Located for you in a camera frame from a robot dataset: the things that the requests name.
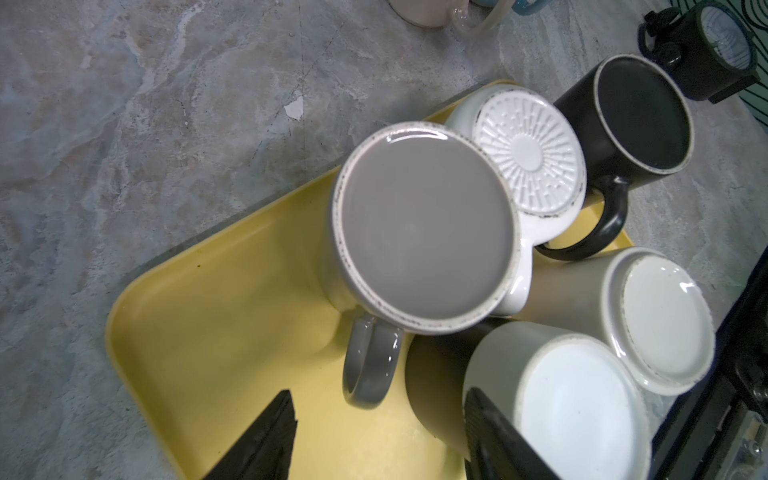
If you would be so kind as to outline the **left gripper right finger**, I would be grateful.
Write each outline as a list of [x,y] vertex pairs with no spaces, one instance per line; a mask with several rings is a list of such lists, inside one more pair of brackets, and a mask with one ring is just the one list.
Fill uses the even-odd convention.
[[478,387],[465,395],[464,425],[470,453],[467,479],[558,479]]

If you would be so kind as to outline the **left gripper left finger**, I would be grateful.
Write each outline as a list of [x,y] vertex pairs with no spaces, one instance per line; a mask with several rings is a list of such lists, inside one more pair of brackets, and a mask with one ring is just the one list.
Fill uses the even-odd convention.
[[297,426],[291,392],[281,390],[204,479],[287,479]]

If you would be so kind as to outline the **grey ceramic mug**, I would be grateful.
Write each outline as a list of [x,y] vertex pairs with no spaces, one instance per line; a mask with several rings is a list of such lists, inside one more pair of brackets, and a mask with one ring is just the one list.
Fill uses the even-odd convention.
[[346,401],[386,397],[408,333],[468,329],[510,291],[521,254],[511,190],[490,157],[437,123],[384,127],[341,165],[326,216],[320,282],[352,322]]

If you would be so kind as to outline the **pink ceramic mug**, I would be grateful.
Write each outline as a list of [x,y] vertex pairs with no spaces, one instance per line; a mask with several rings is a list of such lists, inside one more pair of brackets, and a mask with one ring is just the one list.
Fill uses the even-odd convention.
[[473,38],[497,26],[512,10],[514,1],[501,0],[479,23],[469,19],[469,1],[389,0],[392,9],[406,22],[425,29],[452,26],[460,35]]

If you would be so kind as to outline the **blue butterfly mug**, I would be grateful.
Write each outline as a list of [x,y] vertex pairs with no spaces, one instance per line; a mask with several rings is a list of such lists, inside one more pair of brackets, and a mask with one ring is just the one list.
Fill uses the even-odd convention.
[[[498,0],[472,0],[472,3],[484,8],[493,8]],[[549,3],[551,0],[514,0],[511,9],[518,15],[528,16],[538,13]]]

